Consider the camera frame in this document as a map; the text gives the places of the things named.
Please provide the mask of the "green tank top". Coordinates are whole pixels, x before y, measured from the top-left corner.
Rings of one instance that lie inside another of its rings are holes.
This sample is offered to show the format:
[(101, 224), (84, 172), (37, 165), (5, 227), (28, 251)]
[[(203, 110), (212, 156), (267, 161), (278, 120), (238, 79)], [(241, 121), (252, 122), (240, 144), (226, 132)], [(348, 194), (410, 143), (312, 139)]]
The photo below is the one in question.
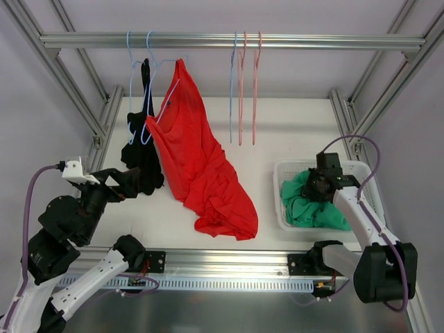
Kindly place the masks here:
[(285, 221), (297, 228), (329, 228), (351, 231), (344, 215), (330, 202), (315, 202), (302, 196), (309, 171), (297, 173), (285, 180), (280, 190)]

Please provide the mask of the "red tank top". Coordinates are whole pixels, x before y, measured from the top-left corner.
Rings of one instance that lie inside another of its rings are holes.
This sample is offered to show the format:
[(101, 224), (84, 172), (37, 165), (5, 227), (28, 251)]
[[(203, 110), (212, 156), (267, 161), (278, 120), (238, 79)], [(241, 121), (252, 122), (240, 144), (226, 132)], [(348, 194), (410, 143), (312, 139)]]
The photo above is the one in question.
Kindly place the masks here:
[(159, 114), (145, 121), (173, 197), (193, 211), (197, 232), (238, 241), (257, 236), (255, 206), (210, 128), (184, 60), (175, 62)]

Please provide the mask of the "pink hanger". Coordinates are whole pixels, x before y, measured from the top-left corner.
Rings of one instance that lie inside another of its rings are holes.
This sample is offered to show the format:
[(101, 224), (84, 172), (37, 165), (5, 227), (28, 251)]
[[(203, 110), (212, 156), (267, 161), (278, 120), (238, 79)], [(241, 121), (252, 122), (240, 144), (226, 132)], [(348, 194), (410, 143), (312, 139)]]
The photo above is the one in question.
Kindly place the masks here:
[(238, 78), (238, 145), (242, 145), (243, 141), (243, 115), (244, 115), (244, 62), (246, 55), (246, 32), (244, 32), (242, 48), (237, 55), (237, 78)]
[(257, 128), (257, 100), (258, 100), (258, 71), (259, 61), (262, 53), (262, 33), (258, 32), (259, 42), (258, 48), (254, 51), (253, 62), (253, 131), (252, 131), (252, 144), (256, 143), (256, 128)]

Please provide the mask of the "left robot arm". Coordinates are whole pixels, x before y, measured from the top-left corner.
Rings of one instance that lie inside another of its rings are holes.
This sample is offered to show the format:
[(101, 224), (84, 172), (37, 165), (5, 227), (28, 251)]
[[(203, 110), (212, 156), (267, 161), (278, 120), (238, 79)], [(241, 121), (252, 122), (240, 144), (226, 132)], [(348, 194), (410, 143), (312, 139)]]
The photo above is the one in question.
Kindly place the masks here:
[(23, 222), (22, 275), (8, 311), (1, 317), (2, 332), (61, 332), (108, 280), (127, 270), (138, 271), (144, 263), (144, 246), (132, 235), (124, 235), (73, 285), (53, 292), (80, 256), (79, 248), (89, 245), (106, 205), (137, 197), (141, 172), (136, 167), (124, 172), (111, 168), (85, 173), (75, 160), (54, 167), (80, 191), (80, 197), (54, 198), (38, 219), (41, 230), (30, 237), (29, 210), (37, 177), (31, 179)]

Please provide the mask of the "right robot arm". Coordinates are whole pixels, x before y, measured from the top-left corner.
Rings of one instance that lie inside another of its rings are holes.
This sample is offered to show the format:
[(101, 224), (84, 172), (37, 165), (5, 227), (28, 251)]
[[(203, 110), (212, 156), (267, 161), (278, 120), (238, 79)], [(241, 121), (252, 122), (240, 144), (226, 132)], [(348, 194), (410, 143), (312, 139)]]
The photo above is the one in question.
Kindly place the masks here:
[(312, 168), (302, 191), (304, 197), (330, 202), (350, 224), (361, 254), (336, 240), (317, 241), (305, 260), (318, 275), (336, 271), (352, 280), (363, 303), (381, 302), (393, 311), (407, 308), (415, 296), (418, 253), (385, 228), (362, 195), (363, 185), (340, 168)]

